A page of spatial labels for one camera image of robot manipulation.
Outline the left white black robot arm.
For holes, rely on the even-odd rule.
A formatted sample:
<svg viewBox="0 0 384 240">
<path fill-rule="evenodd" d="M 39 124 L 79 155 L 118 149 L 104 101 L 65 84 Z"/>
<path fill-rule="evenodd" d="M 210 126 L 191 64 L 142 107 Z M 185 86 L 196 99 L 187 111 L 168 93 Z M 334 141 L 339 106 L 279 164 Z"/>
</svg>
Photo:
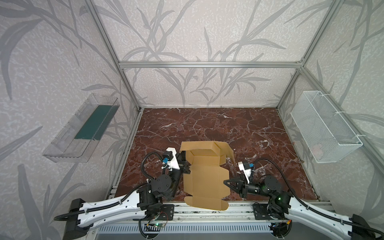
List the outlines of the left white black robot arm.
<svg viewBox="0 0 384 240">
<path fill-rule="evenodd" d="M 150 156 L 162 161 L 162 174 L 157 178 L 145 171 L 144 164 Z M 54 218 L 55 221 L 66 223 L 63 238 L 79 239 L 89 230 L 122 220 L 172 220 L 174 206 L 165 205 L 163 201 L 175 198 L 182 176 L 191 172 L 186 152 L 178 153 L 174 148 L 168 148 L 162 155 L 151 152 L 143 159 L 141 171 L 147 180 L 124 196 L 94 203 L 87 203 L 83 199 L 73 200 L 67 214 Z"/>
</svg>

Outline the brown cardboard box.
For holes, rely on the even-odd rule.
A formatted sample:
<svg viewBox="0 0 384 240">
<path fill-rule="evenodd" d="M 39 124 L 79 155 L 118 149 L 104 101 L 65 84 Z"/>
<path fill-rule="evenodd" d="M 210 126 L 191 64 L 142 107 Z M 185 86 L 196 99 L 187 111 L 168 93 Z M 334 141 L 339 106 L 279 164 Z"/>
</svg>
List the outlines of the brown cardboard box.
<svg viewBox="0 0 384 240">
<path fill-rule="evenodd" d="M 224 184 L 230 179 L 229 170 L 222 167 L 234 152 L 226 142 L 182 142 L 180 152 L 186 153 L 190 174 L 184 174 L 184 202 L 191 207 L 225 211 L 229 203 L 224 200 L 231 190 Z"/>
</svg>

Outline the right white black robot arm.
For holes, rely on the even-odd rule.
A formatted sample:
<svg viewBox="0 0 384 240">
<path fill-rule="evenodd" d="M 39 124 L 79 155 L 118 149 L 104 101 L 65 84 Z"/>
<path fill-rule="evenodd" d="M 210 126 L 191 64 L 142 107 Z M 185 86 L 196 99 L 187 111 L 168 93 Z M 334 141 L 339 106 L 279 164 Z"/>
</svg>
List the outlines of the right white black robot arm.
<svg viewBox="0 0 384 240">
<path fill-rule="evenodd" d="M 291 220 L 312 228 L 334 240 L 382 240 L 384 233 L 376 230 L 364 220 L 338 215 L 283 191 L 275 177 L 267 176 L 260 183 L 248 182 L 245 177 L 225 180 L 224 185 L 238 193 L 242 198 L 247 195 L 268 197 L 264 215 L 278 220 Z"/>
</svg>

